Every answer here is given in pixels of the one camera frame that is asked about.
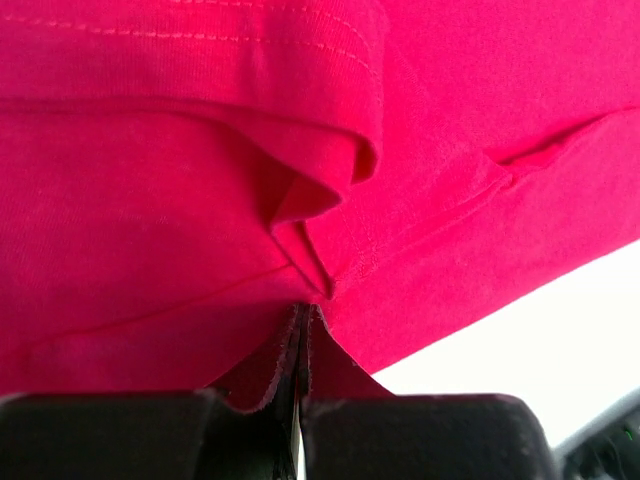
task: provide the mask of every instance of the cut fabric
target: cut fabric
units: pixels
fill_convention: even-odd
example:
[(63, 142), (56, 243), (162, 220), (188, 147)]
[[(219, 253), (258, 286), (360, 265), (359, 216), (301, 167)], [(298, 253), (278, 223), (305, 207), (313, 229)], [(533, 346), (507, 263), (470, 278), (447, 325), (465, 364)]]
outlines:
[(295, 302), (372, 372), (639, 238), (639, 19), (4, 2), (0, 392), (198, 388)]

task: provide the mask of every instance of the pink t-shirt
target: pink t-shirt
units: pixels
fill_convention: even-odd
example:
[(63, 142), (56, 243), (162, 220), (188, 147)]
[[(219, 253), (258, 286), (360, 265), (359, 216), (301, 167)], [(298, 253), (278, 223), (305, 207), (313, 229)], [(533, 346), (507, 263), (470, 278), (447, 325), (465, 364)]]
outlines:
[(201, 387), (298, 301), (374, 371), (639, 238), (639, 20), (3, 2), (0, 393)]

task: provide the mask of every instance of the red fabric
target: red fabric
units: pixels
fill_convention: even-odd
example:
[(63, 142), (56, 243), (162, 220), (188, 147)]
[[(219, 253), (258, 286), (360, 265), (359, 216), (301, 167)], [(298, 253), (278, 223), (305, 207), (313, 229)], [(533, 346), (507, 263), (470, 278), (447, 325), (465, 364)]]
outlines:
[(11, 0), (0, 392), (376, 370), (640, 237), (640, 5)]

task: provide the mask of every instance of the stitching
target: stitching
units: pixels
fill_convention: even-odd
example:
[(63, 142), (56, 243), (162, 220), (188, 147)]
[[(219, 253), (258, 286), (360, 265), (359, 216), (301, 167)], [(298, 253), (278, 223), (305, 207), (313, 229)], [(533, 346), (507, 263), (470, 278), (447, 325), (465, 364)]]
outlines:
[(249, 8), (260, 8), (263, 10), (270, 10), (272, 12), (281, 11), (281, 12), (292, 12), (292, 13), (304, 13), (308, 15), (317, 15), (320, 17), (326, 17), (330, 20), (333, 20), (340, 25), (347, 27), (352, 33), (354, 33), (362, 42), (362, 44), (367, 48), (367, 53), (371, 55), (371, 45), (369, 42), (365, 40), (364, 36), (349, 22), (343, 20), (332, 13), (325, 12), (324, 10), (318, 10), (309, 7), (291, 7), (288, 5), (266, 5), (264, 3), (254, 3), (254, 2), (229, 2), (226, 0), (170, 0), (171, 3), (179, 3), (179, 4), (207, 4), (207, 5), (219, 5), (221, 7), (249, 7)]
[(373, 241), (373, 239), (371, 238), (371, 234), (369, 232), (369, 227), (367, 225), (367, 223), (364, 221), (364, 217), (362, 216), (362, 211), (360, 210), (360, 207), (358, 207), (358, 205), (356, 203), (353, 204), (353, 212), (356, 214), (356, 216), (358, 217), (358, 220), (360, 221), (360, 226), (362, 227), (362, 230), (364, 231), (365, 236), (367, 237), (367, 241), (369, 242), (369, 251), (371, 254), (371, 267), (370, 270), (376, 270), (376, 268), (378, 267), (378, 245), (376, 242)]
[(342, 217), (342, 221), (344, 223), (344, 226), (347, 229), (347, 233), (349, 234), (349, 237), (351, 237), (351, 241), (353, 242), (353, 246), (356, 249), (356, 252), (358, 253), (358, 271), (360, 272), (360, 278), (365, 278), (365, 276), (366, 276), (366, 267), (365, 267), (364, 252), (360, 249), (360, 245), (358, 245), (358, 241), (356, 240), (356, 237), (354, 236), (353, 231), (351, 230), (351, 227), (349, 226), (349, 222), (347, 221), (347, 217), (345, 216), (344, 212), (342, 211), (341, 206), (339, 205), (337, 208), (338, 208), (338, 212), (340, 213), (340, 217)]
[[(293, 46), (304, 46), (310, 48), (316, 48), (323, 51), (329, 51), (341, 55), (343, 57), (349, 58), (363, 68), (365, 68), (369, 74), (374, 77), (376, 80), (379, 80), (380, 77), (378, 74), (371, 68), (371, 66), (362, 60), (357, 55), (354, 55), (351, 52), (348, 52), (342, 48), (334, 47), (331, 45), (327, 45), (325, 43), (313, 43), (313, 42), (304, 42), (300, 40), (285, 40), (285, 39), (269, 39), (264, 37), (236, 37), (236, 36), (228, 36), (228, 35), (211, 35), (207, 33), (193, 33), (193, 32), (160, 32), (157, 30), (131, 30), (131, 29), (117, 29), (117, 28), (100, 28), (100, 27), (91, 27), (85, 23), (74, 24), (71, 22), (60, 22), (57, 20), (45, 20), (43, 18), (27, 18), (27, 17), (19, 17), (15, 15), (3, 15), (2, 19), (7, 22), (16, 22), (16, 23), (24, 23), (26, 25), (31, 26), (45, 26), (49, 28), (57, 28), (62, 30), (77, 30), (81, 32), (88, 32), (94, 35), (107, 35), (107, 36), (131, 36), (131, 37), (145, 37), (145, 38), (160, 38), (160, 39), (193, 39), (193, 40), (209, 40), (209, 41), (217, 41), (217, 42), (235, 42), (235, 43), (243, 43), (243, 42), (254, 42), (254, 43), (263, 43), (270, 45), (293, 45)], [(382, 99), (380, 96), (377, 96), (378, 103), (382, 103)]]

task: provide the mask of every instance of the black plastic object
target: black plastic object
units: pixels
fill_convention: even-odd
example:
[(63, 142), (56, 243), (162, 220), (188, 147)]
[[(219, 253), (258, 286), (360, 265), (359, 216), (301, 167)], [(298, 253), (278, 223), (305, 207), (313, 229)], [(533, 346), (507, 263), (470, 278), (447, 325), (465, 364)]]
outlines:
[[(274, 371), (259, 377), (257, 365)], [(26, 397), (0, 407), (0, 479), (554, 480), (529, 409), (505, 396), (395, 397), (298, 305), (211, 388)]]

